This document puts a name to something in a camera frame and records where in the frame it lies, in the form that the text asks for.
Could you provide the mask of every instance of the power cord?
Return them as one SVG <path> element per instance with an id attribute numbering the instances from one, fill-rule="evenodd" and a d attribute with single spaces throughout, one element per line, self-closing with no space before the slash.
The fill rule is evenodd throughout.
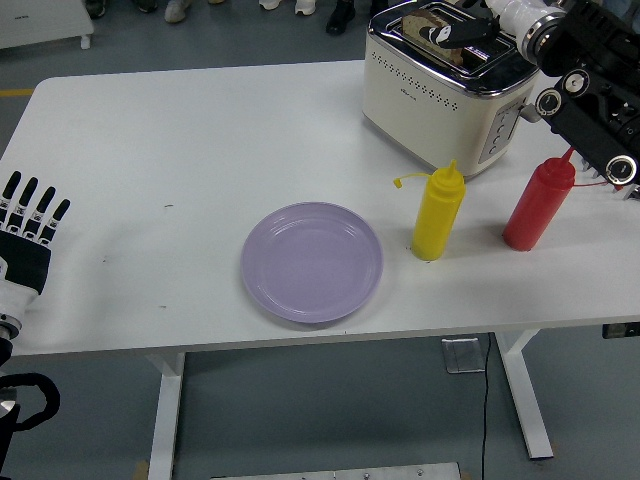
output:
<path id="1" fill-rule="evenodd" d="M 482 474 L 481 480 L 484 480 L 484 465 L 487 451 L 487 400 L 489 399 L 489 353 L 491 353 L 491 333 L 487 333 L 489 346 L 487 347 L 487 355 L 484 359 L 484 407 L 482 413 Z"/>

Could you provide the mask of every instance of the ketchup bottle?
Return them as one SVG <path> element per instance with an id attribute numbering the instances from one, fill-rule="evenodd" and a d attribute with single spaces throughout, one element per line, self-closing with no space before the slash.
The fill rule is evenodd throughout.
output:
<path id="1" fill-rule="evenodd" d="M 571 191 L 576 176 L 569 163 L 572 153 L 570 148 L 561 158 L 549 158 L 533 172 L 502 233 L 514 250 L 525 252 L 535 246 Z"/>

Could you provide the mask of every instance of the white table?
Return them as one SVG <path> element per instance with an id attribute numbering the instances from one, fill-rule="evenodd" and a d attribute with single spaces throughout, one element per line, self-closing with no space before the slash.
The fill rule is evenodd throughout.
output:
<path id="1" fill-rule="evenodd" d="M 507 155 L 468 182 L 445 255 L 409 251 L 423 169 L 362 113 L 364 62 L 50 79 L 0 162 L 72 201 L 44 294 L 14 356 L 127 350 L 163 371 L 150 478 L 170 475 L 184 352 L 443 334 L 498 334 L 532 457 L 551 456 L 521 354 L 538 329 L 636 320 L 640 205 L 609 187 L 575 189 L 539 245 L 501 232 L 535 166 L 566 144 L 521 123 Z M 589 183 L 590 175 L 579 176 Z M 309 326 L 258 307 L 240 253 L 289 204 L 322 201 L 378 234 L 376 295 Z M 160 414 L 168 409 L 172 415 Z"/>

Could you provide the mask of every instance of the mustard bottle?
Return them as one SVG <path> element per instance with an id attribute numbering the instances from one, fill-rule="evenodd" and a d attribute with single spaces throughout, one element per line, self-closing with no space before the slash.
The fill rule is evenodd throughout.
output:
<path id="1" fill-rule="evenodd" d="M 420 260 L 437 260 L 444 253 L 466 192 L 464 177 L 456 169 L 456 161 L 452 160 L 448 167 L 438 168 L 432 175 L 414 173 L 396 178 L 393 183 L 401 188 L 401 179 L 415 176 L 429 177 L 429 180 L 413 230 L 411 251 Z"/>

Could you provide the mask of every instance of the yellow tape line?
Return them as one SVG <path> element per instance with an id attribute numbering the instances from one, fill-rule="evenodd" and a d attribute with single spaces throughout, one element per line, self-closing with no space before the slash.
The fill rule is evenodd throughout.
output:
<path id="1" fill-rule="evenodd" d="M 0 90 L 0 97 L 29 97 L 33 95 L 33 88 L 19 88 L 15 90 Z"/>

